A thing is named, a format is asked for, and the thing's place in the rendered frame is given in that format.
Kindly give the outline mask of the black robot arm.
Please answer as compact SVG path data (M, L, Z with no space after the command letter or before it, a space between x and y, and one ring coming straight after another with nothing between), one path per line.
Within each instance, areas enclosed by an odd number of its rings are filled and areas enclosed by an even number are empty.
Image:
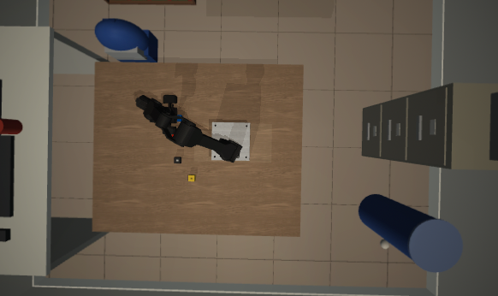
M144 111L144 117L150 122L156 123L155 126L161 128L165 137L175 144L181 147L203 146L215 151L220 155L222 160L231 163L234 163L235 159L240 157L240 150L243 146L232 140L223 138L217 140L202 134L201 129L195 127L196 124L182 116L170 115L169 109L162 106L156 99L150 99L145 95L141 95L139 98L136 98L135 102L136 106ZM173 137L167 129L172 119L182 119Z

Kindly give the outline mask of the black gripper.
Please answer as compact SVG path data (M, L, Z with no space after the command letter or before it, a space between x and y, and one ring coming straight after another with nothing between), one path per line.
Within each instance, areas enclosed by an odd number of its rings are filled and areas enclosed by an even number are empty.
M163 96L163 104L168 104L167 108L169 109L170 115L177 115L177 108L174 108L174 105L173 105L173 104L177 104L177 96L176 95L164 95ZM175 131L177 128L171 127L171 123L177 123L177 119L172 119L170 124L167 127L170 134L175 134Z

